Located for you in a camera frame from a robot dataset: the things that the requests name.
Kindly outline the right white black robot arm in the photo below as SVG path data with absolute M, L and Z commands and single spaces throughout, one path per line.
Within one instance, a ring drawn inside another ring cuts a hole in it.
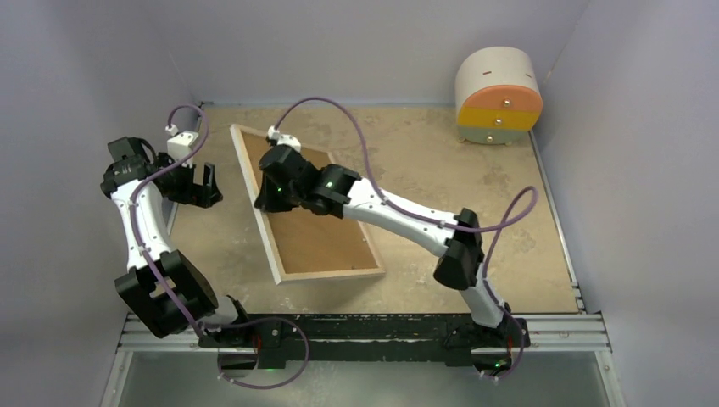
M 262 173 L 255 207 L 265 213 L 306 209 L 318 216 L 349 218 L 410 240 L 438 259 L 434 279 L 453 289 L 467 304 L 478 338 L 495 345 L 510 331 L 504 301 L 485 270 L 477 215 L 431 209 L 412 201 L 399 210 L 393 194 L 375 189 L 371 180 L 339 164 L 316 168 L 294 148 L 276 145 L 259 160 Z

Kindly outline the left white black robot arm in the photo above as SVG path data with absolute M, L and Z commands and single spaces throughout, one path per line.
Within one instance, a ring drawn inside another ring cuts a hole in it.
M 222 200 L 215 168 L 205 164 L 195 183 L 190 153 L 200 135 L 175 134 L 164 153 L 140 137 L 122 137 L 108 145 L 113 159 L 101 183 L 102 193 L 119 210 L 128 247 L 127 272 L 115 279 L 117 293 L 158 338 L 191 327 L 220 330 L 233 347 L 248 343 L 253 324 L 242 305 L 219 297 L 198 268 L 170 240 L 163 202 L 209 208 Z

